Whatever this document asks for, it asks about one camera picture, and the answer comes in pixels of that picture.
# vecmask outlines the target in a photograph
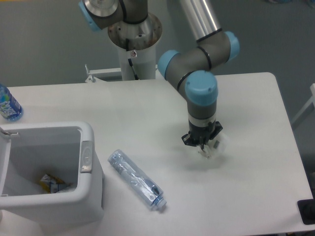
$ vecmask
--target robotic arm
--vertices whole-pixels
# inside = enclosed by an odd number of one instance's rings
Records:
[[[208,145],[222,130],[216,121],[218,86],[212,68],[239,54],[238,39],[223,32],[208,0],[181,0],[198,46],[185,54],[171,50],[162,55],[158,69],[187,101],[189,133],[185,145]]]
[[[209,71],[236,57],[240,45],[233,33],[222,31],[209,0],[179,2],[198,46],[185,54],[167,51],[159,59],[158,69],[187,101],[189,133],[182,137],[185,145],[200,146],[204,150],[211,143],[216,149],[220,144],[216,137],[222,126],[216,121],[217,81]],[[114,43],[126,51],[151,47],[160,37],[160,34],[154,35],[157,29],[150,27],[155,17],[148,14],[147,0],[82,0],[79,6],[92,30],[109,27],[112,40],[110,25],[122,21],[120,26],[125,26],[124,32],[128,33],[117,40],[119,43]],[[143,34],[148,37],[146,45],[139,32],[146,32]]]

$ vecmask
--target plastic bottle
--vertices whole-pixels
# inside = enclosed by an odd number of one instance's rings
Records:
[[[145,201],[151,210],[162,211],[166,200],[162,189],[157,186],[126,154],[116,150],[108,162],[115,168],[121,177]]]
[[[23,115],[21,105],[2,84],[0,84],[0,114],[9,121],[17,121]]]

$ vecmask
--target bottle label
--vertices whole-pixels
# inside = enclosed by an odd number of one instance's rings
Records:
[[[15,98],[9,94],[6,99],[0,103],[0,114],[6,119],[13,119],[20,115],[22,108]]]

